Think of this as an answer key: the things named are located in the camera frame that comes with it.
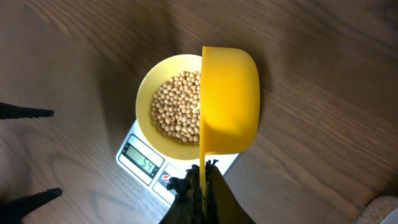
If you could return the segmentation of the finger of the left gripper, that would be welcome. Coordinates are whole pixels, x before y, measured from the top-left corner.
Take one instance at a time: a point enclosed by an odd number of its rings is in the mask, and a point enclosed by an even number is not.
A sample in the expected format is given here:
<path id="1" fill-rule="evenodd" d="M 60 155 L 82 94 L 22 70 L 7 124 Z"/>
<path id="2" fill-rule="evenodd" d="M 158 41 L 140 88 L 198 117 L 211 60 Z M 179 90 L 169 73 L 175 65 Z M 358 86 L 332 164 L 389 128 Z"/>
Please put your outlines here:
<path id="1" fill-rule="evenodd" d="M 60 188 L 48 189 L 1 204 L 1 224 L 20 223 L 29 213 L 63 194 Z"/>
<path id="2" fill-rule="evenodd" d="M 0 109 L 1 119 L 47 118 L 52 117 L 55 114 L 54 110 L 26 108 L 7 103 L 1 103 Z"/>

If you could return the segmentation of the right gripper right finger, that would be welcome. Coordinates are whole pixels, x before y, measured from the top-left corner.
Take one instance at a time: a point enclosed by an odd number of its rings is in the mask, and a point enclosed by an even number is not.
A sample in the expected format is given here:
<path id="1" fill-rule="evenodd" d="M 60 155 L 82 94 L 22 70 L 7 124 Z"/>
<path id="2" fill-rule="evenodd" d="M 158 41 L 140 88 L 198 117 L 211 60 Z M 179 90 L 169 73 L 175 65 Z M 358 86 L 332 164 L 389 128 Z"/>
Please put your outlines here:
<path id="1" fill-rule="evenodd" d="M 256 222 L 240 206 L 216 163 L 205 163 L 206 175 L 206 214 L 207 223 L 217 224 L 255 224 Z"/>

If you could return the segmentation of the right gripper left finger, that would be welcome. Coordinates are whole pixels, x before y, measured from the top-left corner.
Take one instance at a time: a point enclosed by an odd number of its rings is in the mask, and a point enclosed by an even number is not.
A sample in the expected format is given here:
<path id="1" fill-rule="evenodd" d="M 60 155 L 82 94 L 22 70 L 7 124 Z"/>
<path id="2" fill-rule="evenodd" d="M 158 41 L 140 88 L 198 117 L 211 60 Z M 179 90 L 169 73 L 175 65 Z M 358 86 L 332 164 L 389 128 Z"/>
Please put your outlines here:
<path id="1" fill-rule="evenodd" d="M 201 224 L 204 222 L 200 168 L 192 165 L 183 179 L 172 177 L 167 190 L 176 191 L 175 200 L 159 224 Z"/>

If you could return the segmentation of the yellow measuring scoop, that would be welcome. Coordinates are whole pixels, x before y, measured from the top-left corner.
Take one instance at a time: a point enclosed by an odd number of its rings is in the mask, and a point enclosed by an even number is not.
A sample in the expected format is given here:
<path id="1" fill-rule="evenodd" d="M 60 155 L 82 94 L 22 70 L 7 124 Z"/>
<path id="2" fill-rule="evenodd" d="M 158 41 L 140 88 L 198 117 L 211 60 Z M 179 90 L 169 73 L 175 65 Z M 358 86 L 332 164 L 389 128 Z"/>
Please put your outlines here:
<path id="1" fill-rule="evenodd" d="M 259 74 L 247 52 L 202 49 L 199 177 L 206 217 L 205 157 L 244 152 L 256 137 L 260 104 Z"/>

